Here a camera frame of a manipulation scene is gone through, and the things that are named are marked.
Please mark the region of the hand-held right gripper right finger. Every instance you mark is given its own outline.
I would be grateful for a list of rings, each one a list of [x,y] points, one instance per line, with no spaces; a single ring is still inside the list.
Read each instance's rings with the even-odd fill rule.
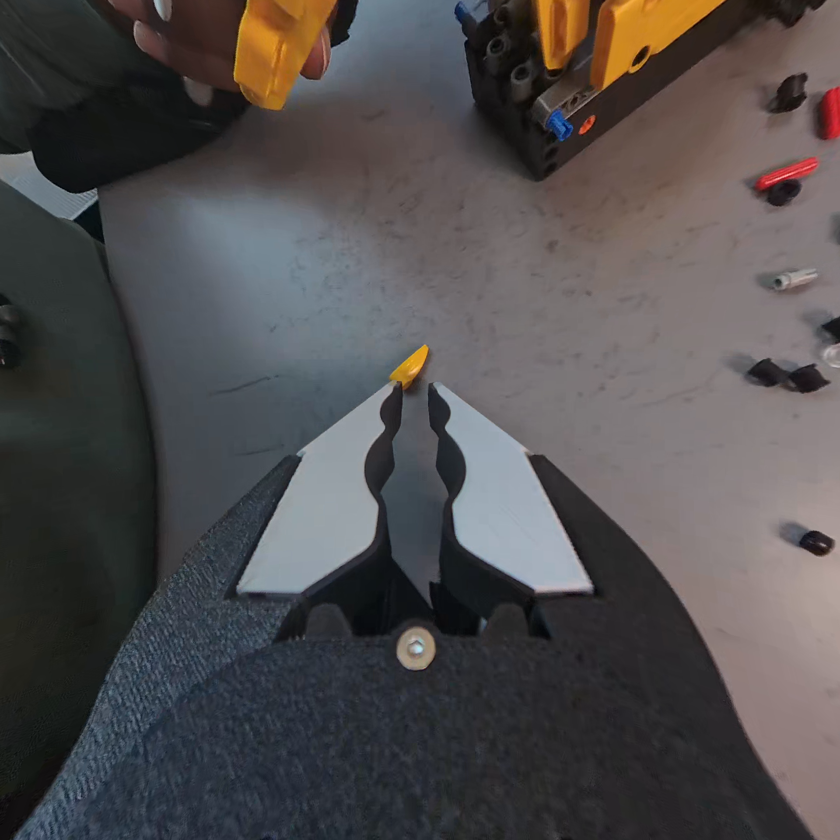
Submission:
[[[594,584],[532,453],[441,383],[427,390],[446,493],[436,583],[437,627],[456,636],[511,624],[557,637],[553,613],[594,604]]]

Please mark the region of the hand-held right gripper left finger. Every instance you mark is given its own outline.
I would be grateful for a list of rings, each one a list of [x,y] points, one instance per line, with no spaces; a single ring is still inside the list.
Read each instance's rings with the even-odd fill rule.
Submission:
[[[335,607],[352,635],[394,624],[396,563],[383,488],[395,468],[403,389],[390,382],[306,444],[235,583],[238,597],[287,598],[279,637],[304,637]]]

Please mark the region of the yellow lego tooth piece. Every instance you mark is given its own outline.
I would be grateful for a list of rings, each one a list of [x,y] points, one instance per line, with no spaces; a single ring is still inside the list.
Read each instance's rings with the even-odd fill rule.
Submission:
[[[247,1],[234,80],[254,106],[281,110],[335,7],[332,1]]]
[[[389,382],[399,384],[403,391],[411,389],[423,372],[429,353],[430,349],[428,345],[423,344],[402,363],[396,366],[392,373],[389,374]]]

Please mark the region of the yellow lego vehicle model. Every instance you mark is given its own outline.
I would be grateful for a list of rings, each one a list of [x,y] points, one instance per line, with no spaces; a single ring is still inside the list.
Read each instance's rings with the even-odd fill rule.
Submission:
[[[480,113],[543,181],[727,37],[727,2],[457,2]]]

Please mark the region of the person's left forearm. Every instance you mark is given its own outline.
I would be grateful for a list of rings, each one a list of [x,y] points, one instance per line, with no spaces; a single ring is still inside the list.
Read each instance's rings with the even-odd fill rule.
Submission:
[[[150,67],[108,2],[1,2],[1,152],[29,151],[47,111],[69,109]]]

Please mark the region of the scattered small lego pieces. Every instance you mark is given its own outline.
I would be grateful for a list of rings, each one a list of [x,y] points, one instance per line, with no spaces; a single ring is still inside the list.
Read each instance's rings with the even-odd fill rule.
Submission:
[[[785,114],[797,110],[807,100],[806,73],[796,73],[782,80],[771,102],[771,114]],[[826,130],[826,137],[838,137],[838,89],[830,89],[820,103],[821,121]],[[754,184],[754,191],[764,196],[772,207],[789,206],[802,192],[802,181],[813,174],[819,167],[816,157],[809,157],[788,164],[763,174]],[[816,282],[818,272],[815,269],[796,269],[781,272],[765,283],[769,290],[788,294],[809,287]],[[821,331],[833,339],[826,347],[824,361],[838,368],[838,319],[834,318],[821,327]],[[805,364],[793,370],[786,370],[770,358],[752,364],[746,372],[746,378],[763,387],[783,387],[787,391],[803,395],[813,394],[829,386],[830,381],[817,368],[816,364]],[[826,557],[835,550],[836,541],[822,531],[791,528],[786,538],[800,549],[815,557]]]

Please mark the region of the person's left hand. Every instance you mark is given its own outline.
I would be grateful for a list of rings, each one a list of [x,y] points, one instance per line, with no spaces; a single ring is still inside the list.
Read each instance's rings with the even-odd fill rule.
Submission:
[[[221,91],[241,90],[234,78],[238,27],[247,1],[110,1],[133,27],[144,54],[175,71],[192,85]],[[349,36],[357,2],[335,2],[299,78],[322,78],[331,49]]]

